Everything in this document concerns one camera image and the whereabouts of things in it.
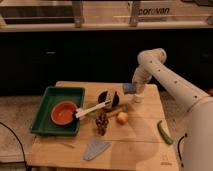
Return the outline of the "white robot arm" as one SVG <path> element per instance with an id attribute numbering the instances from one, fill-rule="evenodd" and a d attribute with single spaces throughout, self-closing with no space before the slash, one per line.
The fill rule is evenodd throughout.
<path id="1" fill-rule="evenodd" d="M 184 140 L 182 171 L 213 171 L 213 97 L 168 69 L 164 49 L 138 54 L 138 67 L 132 82 L 140 95 L 154 77 L 179 102 L 189 115 Z"/>

